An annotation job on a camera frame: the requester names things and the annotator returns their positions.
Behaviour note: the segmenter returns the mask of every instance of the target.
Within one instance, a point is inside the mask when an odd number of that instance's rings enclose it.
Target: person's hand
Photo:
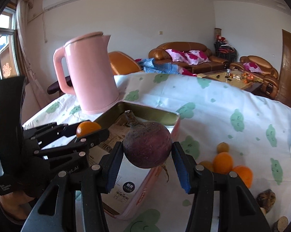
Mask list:
[[[25,220],[29,212],[22,205],[34,199],[35,198],[27,196],[20,190],[0,196],[0,205],[11,218],[15,220]]]

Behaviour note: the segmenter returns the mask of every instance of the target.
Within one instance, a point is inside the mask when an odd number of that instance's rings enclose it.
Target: curtain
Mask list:
[[[27,25],[27,15],[30,8],[33,7],[34,0],[17,0],[17,52],[18,60],[21,68],[21,72],[27,77],[27,80],[32,87],[35,99],[37,100],[40,108],[45,107],[51,102],[46,92],[44,92],[39,81],[36,78],[35,73],[31,69],[31,64],[27,57],[26,49],[26,25]]]

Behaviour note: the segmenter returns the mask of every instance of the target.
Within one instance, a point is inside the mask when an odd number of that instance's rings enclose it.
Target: pink electric kettle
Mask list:
[[[93,32],[71,39],[53,55],[62,92],[76,95],[81,110],[86,114],[104,112],[119,98],[107,52],[109,39],[110,35]],[[73,87],[68,86],[65,80],[63,57],[67,61]]]

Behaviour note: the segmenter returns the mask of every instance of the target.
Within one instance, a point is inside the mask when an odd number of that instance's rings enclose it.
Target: white wall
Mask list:
[[[282,29],[291,33],[291,16],[254,3],[214,2],[216,27],[236,48],[238,57],[257,55],[278,72],[282,62]]]
[[[40,110],[30,85],[25,87],[25,93],[26,96],[22,108],[22,124]]]
[[[41,10],[42,0],[35,0],[29,18]],[[108,51],[133,58],[146,58],[151,49],[169,41],[201,42],[213,49],[214,6],[206,0],[79,0],[46,12],[44,20],[47,43],[41,16],[27,28],[31,66],[44,89],[57,81],[55,49],[89,32],[111,34]]]

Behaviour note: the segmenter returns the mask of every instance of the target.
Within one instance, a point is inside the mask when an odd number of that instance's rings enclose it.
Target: kettle handle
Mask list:
[[[53,64],[59,82],[59,87],[64,93],[75,95],[75,90],[73,89],[73,87],[67,84],[64,76],[64,70],[62,65],[63,57],[65,57],[65,48],[62,46],[61,48],[56,49],[53,55]]]

